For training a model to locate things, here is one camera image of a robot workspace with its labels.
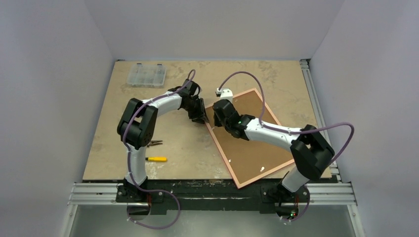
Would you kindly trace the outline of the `pink photo frame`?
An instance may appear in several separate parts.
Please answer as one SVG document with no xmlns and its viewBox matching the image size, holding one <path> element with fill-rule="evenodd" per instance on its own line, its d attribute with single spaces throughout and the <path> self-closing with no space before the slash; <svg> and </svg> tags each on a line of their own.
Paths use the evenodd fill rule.
<svg viewBox="0 0 419 237">
<path fill-rule="evenodd" d="M 262 109 L 262 96 L 256 88 L 249 89 L 234 95 L 233 105 L 239 113 L 255 116 L 257 120 Z M 259 141 L 237 139 L 223 127 L 214 126 L 212 104 L 206 106 L 206 113 L 209 118 L 206 126 L 238 189 L 273 173 L 283 178 L 295 167 L 289 151 Z M 280 125 L 267 104 L 262 120 Z"/>
</svg>

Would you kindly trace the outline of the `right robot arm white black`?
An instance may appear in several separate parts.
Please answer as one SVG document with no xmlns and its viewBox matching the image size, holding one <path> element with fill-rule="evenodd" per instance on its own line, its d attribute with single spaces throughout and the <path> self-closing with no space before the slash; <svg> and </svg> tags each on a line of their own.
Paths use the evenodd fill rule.
<svg viewBox="0 0 419 237">
<path fill-rule="evenodd" d="M 247 141 L 264 142 L 280 147 L 293 156 L 295 168 L 288 172 L 277 188 L 280 199 L 289 201 L 308 181 L 319 180 L 332 162 L 335 151 L 316 127 L 285 129 L 251 115 L 241 115 L 233 103 L 221 99 L 212 106 L 214 124 L 230 135 Z"/>
</svg>

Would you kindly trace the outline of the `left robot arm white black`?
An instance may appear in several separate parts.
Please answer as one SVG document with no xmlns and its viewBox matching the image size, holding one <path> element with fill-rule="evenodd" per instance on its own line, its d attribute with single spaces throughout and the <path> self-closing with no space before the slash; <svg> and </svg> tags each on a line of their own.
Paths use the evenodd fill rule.
<svg viewBox="0 0 419 237">
<path fill-rule="evenodd" d="M 129 100 L 117 126 L 117 133 L 127 149 L 125 180 L 130 184 L 128 196 L 135 202 L 145 200 L 149 192 L 143 186 L 147 180 L 145 153 L 153 138 L 157 118 L 170 111 L 184 109 L 192 122 L 207 123 L 209 119 L 204 100 L 199 96 L 200 92 L 201 87 L 187 79 L 182 86 L 172 88 L 157 97 Z"/>
</svg>

